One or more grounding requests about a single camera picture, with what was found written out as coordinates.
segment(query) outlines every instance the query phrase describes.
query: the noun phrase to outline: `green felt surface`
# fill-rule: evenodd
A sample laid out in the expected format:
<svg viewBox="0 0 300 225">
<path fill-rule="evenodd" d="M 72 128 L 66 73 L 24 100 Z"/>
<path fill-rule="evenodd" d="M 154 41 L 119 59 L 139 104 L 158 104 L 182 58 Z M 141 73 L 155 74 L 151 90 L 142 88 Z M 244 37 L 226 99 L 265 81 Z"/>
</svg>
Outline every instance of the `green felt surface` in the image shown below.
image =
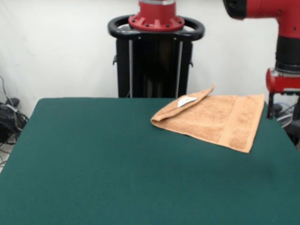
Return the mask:
<svg viewBox="0 0 300 225">
<path fill-rule="evenodd" d="M 0 174 L 0 224 L 300 224 L 300 156 L 266 111 L 244 154 L 152 126 L 169 101 L 41 100 Z"/>
</svg>

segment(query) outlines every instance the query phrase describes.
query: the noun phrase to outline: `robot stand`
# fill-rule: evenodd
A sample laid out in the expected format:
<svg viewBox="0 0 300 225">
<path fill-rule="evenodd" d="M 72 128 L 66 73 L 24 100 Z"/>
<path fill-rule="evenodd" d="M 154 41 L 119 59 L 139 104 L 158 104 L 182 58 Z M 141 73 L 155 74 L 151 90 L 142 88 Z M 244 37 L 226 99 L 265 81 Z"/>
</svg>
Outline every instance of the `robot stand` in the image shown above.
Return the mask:
<svg viewBox="0 0 300 225">
<path fill-rule="evenodd" d="M 112 19 L 120 98 L 177 98 L 187 92 L 192 42 L 204 26 L 176 16 L 174 0 L 140 0 L 137 15 Z M 187 31 L 184 26 L 193 30 Z"/>
</svg>

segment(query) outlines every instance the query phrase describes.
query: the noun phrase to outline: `black cable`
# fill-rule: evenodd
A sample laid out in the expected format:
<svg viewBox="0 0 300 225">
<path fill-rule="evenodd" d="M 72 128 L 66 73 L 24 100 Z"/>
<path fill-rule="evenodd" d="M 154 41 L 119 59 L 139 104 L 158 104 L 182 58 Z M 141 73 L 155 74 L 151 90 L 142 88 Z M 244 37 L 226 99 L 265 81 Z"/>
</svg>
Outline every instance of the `black cable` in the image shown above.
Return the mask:
<svg viewBox="0 0 300 225">
<path fill-rule="evenodd" d="M 297 105 L 297 103 L 294 104 L 294 105 L 292 105 L 291 107 L 287 108 L 286 110 L 280 112 L 280 113 L 278 114 L 278 117 L 283 116 L 287 111 L 289 111 L 290 109 L 292 109 L 292 108 L 295 107 L 296 105 Z"/>
<path fill-rule="evenodd" d="M 5 97 L 10 103 L 0 103 L 0 142 L 8 145 L 14 145 L 15 142 L 9 142 L 9 138 L 11 135 L 15 135 L 15 141 L 17 141 L 29 118 L 14 108 L 11 99 L 7 96 L 4 79 L 1 75 L 0 79 L 2 80 L 2 88 Z"/>
<path fill-rule="evenodd" d="M 11 100 L 8 98 L 8 95 L 6 94 L 5 87 L 4 87 L 4 79 L 1 75 L 0 75 L 0 79 L 2 80 L 2 89 L 3 89 L 3 92 L 5 94 L 5 97 L 11 103 Z"/>
</svg>

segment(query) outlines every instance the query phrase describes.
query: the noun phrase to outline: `towel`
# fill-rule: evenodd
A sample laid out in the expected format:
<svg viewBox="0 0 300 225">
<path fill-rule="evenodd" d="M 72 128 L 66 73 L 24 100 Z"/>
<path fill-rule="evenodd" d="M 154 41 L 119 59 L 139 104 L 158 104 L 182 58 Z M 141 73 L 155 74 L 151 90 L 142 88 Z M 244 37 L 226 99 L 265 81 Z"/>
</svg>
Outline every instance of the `towel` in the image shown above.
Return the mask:
<svg viewBox="0 0 300 225">
<path fill-rule="evenodd" d="M 214 87 L 172 101 L 152 117 L 151 123 L 249 153 L 263 112 L 264 95 L 209 96 Z"/>
</svg>

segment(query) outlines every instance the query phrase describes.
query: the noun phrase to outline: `cable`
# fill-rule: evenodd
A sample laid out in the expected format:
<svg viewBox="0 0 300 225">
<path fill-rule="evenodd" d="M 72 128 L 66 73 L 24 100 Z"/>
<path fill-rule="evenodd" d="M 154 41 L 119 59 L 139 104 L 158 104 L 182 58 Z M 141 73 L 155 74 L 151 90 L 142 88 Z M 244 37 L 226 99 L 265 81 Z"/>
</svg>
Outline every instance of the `cable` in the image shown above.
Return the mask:
<svg viewBox="0 0 300 225">
<path fill-rule="evenodd" d="M 293 120 L 291 119 L 288 122 L 286 122 L 284 125 L 282 125 L 282 128 L 285 128 L 285 127 L 289 126 L 292 123 L 292 121 Z"/>
<path fill-rule="evenodd" d="M 6 99 L 11 103 L 11 105 L 13 106 L 13 102 L 10 100 L 10 98 L 8 97 L 6 91 L 5 91 L 5 86 L 4 86 L 4 79 L 3 77 L 0 75 L 0 79 L 2 80 L 2 88 L 3 88 L 3 92 L 4 92 L 4 95 L 6 97 Z"/>
<path fill-rule="evenodd" d="M 287 103 L 284 103 L 284 102 L 276 102 L 274 103 L 275 105 L 278 104 L 278 105 L 285 105 L 286 107 L 291 107 L 289 104 Z"/>
<path fill-rule="evenodd" d="M 286 110 L 282 111 L 281 113 L 279 113 L 278 116 L 280 117 L 280 116 L 284 115 L 287 111 L 294 108 L 296 105 L 297 105 L 297 103 L 292 105 L 291 107 L 287 108 Z"/>
<path fill-rule="evenodd" d="M 284 116 L 279 117 L 279 118 L 277 119 L 277 121 L 281 121 L 281 120 L 287 119 L 287 118 L 292 117 L 292 116 L 293 116 L 293 114 L 289 113 L 289 114 L 287 114 L 287 115 L 284 115 Z"/>
<path fill-rule="evenodd" d="M 4 79 L 1 74 L 0 79 L 2 80 L 3 93 L 7 99 L 6 104 L 0 103 L 0 143 L 14 145 L 15 142 L 9 142 L 8 140 L 12 135 L 15 135 L 14 139 L 17 141 L 29 118 L 14 108 L 13 101 L 6 93 Z"/>
</svg>

